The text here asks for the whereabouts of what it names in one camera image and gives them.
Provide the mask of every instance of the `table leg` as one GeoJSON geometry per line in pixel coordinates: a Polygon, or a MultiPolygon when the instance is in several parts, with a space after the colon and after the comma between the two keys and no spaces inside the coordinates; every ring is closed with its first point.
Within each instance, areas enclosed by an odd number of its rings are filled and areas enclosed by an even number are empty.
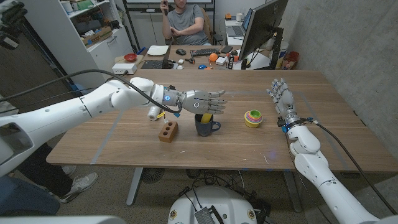
{"type": "Polygon", "coordinates": [[[284,171],[284,178],[285,178],[287,190],[289,191],[290,199],[292,201],[293,210],[295,212],[301,212],[303,210],[303,208],[300,203],[300,197],[299,197],[299,193],[296,188],[296,183],[294,181],[293,172],[284,171]]]}
{"type": "Polygon", "coordinates": [[[126,204],[128,206],[132,205],[132,203],[134,202],[134,199],[135,199],[137,191],[138,191],[139,181],[141,180],[141,174],[142,174],[143,169],[144,169],[143,167],[136,167],[136,169],[134,170],[129,195],[127,196],[127,200],[126,200],[126,204]]]}

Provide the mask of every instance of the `whiteboard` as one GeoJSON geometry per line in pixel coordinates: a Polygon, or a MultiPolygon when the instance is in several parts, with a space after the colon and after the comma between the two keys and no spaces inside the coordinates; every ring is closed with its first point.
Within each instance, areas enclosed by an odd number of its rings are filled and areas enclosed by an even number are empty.
{"type": "MultiPolygon", "coordinates": [[[[168,0],[169,3],[174,3],[174,0],[168,0]]],[[[160,0],[126,0],[127,3],[159,3],[160,0]]],[[[204,4],[204,3],[212,3],[212,0],[187,0],[187,3],[197,3],[197,4],[204,4]]]]}

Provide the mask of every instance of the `gray t-shirt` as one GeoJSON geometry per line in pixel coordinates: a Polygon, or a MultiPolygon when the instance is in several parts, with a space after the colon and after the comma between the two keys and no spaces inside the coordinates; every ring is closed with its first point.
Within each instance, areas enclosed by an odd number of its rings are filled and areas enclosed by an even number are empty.
{"type": "MultiPolygon", "coordinates": [[[[200,7],[197,4],[187,4],[185,10],[178,14],[175,10],[167,14],[171,27],[177,30],[184,30],[195,24],[195,18],[203,17],[200,7]]],[[[208,43],[209,40],[204,30],[192,35],[182,35],[177,37],[176,42],[178,45],[203,45],[208,43]]]]}

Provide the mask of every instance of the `computer mouse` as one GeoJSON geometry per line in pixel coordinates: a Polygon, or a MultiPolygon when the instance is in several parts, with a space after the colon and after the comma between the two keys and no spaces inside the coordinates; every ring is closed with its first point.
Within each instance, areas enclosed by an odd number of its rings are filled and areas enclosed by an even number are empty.
{"type": "Polygon", "coordinates": [[[177,50],[175,51],[175,53],[177,53],[177,54],[179,54],[179,55],[186,55],[186,54],[187,54],[187,52],[186,52],[184,49],[177,49],[177,50]]]}

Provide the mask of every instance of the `leg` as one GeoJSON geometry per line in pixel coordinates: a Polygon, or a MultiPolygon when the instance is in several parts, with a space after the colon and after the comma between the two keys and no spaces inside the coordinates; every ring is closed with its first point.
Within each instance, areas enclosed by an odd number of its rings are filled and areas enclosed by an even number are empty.
{"type": "Polygon", "coordinates": [[[292,201],[293,209],[295,212],[301,212],[303,210],[299,193],[297,192],[296,183],[294,182],[293,172],[284,171],[285,183],[287,190],[289,191],[290,199],[292,201]]]}
{"type": "Polygon", "coordinates": [[[136,197],[136,194],[138,191],[139,181],[141,179],[141,174],[142,174],[143,169],[144,168],[142,168],[142,167],[136,167],[136,169],[134,171],[134,175],[132,176],[129,195],[127,196],[127,200],[126,200],[127,205],[132,205],[132,203],[134,202],[134,198],[136,197]]]}
{"type": "Polygon", "coordinates": [[[45,160],[51,150],[47,143],[43,144],[19,165],[18,170],[35,184],[46,187],[57,196],[63,196],[69,193],[73,181],[61,166],[51,165],[45,160]]]}

